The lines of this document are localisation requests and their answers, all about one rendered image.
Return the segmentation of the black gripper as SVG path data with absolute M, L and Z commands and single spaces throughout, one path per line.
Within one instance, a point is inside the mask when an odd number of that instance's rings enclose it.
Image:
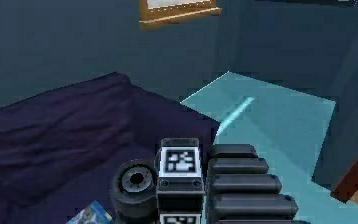
M 155 224 L 157 174 L 152 160 L 135 159 L 122 164 L 110 181 L 114 224 Z

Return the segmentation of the gold framed wall picture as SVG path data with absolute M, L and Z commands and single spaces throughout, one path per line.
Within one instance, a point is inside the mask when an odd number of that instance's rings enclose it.
M 138 0 L 138 6 L 139 24 L 144 29 L 218 15 L 222 11 L 216 0 Z

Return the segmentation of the blue patterned book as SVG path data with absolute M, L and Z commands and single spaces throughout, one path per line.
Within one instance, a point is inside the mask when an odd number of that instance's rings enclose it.
M 114 224 L 114 221 L 103 206 L 94 200 L 66 224 Z

